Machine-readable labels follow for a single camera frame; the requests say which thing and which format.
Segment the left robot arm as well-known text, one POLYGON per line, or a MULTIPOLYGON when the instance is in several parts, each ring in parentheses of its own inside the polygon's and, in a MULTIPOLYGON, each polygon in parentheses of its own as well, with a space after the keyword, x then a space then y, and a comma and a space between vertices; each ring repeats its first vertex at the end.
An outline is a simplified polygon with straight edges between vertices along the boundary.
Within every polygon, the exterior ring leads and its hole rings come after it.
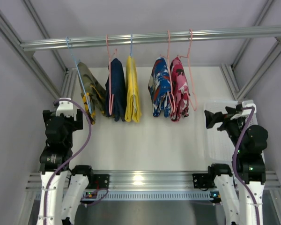
POLYGON ((70 170, 68 160, 73 155, 73 132, 83 128, 82 111, 56 114, 44 110, 43 118, 46 142, 40 156, 42 188, 37 224, 72 225, 82 194, 93 179, 91 166, 77 165, 72 169, 68 189, 64 191, 70 170))

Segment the pink camouflage trousers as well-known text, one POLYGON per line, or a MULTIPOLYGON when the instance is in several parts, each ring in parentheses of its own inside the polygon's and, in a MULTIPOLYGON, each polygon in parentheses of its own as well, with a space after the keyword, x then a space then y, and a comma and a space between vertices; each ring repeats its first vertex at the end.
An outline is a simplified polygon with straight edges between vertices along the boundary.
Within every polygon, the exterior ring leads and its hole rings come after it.
POLYGON ((189 86, 179 57, 174 58, 171 62, 170 72, 176 105, 176 109, 171 113, 170 118, 173 122, 176 122, 182 117, 189 116, 189 86))

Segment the blue white red trousers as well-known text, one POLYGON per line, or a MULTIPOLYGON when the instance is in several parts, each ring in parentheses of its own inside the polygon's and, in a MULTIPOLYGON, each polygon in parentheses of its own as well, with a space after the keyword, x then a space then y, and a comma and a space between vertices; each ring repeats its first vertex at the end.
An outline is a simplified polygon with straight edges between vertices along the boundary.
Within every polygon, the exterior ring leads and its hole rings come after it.
POLYGON ((151 76, 148 82, 148 91, 151 97, 152 114, 154 117, 159 117, 161 111, 164 117, 168 118, 171 114, 170 104, 170 76, 166 61, 163 57, 156 59, 151 76))

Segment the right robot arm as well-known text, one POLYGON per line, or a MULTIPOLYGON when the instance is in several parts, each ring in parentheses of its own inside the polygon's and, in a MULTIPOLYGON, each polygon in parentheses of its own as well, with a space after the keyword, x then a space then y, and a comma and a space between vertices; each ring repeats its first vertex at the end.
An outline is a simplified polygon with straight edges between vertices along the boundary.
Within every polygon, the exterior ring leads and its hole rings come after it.
POLYGON ((263 224, 263 191, 266 167, 262 152, 267 148, 268 131, 260 125, 250 125, 256 105, 238 104, 222 112, 204 111, 206 128, 220 123, 234 145, 231 165, 211 164, 208 177, 220 194, 227 225, 263 224))

